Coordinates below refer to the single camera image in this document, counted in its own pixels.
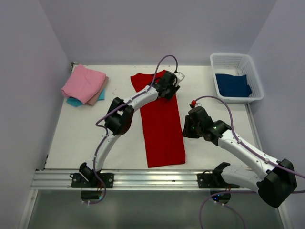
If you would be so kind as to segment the red t shirt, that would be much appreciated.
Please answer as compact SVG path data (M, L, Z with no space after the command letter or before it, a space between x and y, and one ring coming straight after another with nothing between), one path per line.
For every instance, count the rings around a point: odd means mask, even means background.
M186 162L177 98L157 99L140 108L147 165L162 167Z

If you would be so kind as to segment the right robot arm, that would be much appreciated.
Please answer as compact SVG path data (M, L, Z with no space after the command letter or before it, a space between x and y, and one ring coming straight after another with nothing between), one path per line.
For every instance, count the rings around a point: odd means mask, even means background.
M294 166L287 159L271 157L234 133L224 121L213 121L206 110L194 107L185 117L183 136L203 138L244 162L247 169L240 169L222 162L211 172L198 174L200 188L242 187L261 197L268 205L279 207L297 188Z

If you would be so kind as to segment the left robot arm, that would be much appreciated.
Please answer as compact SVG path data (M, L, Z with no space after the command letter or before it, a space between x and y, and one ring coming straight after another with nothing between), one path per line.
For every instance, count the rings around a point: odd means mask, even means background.
M79 172L72 179L73 187L95 187L101 181L97 174L102 170L104 161L115 142L131 127L133 114L150 102L160 98L170 100L180 88L180 82L185 78L181 72L166 71L160 79L145 86L135 95L126 99L116 97L107 114L96 125L105 129L106 133L98 144L94 155L80 165Z

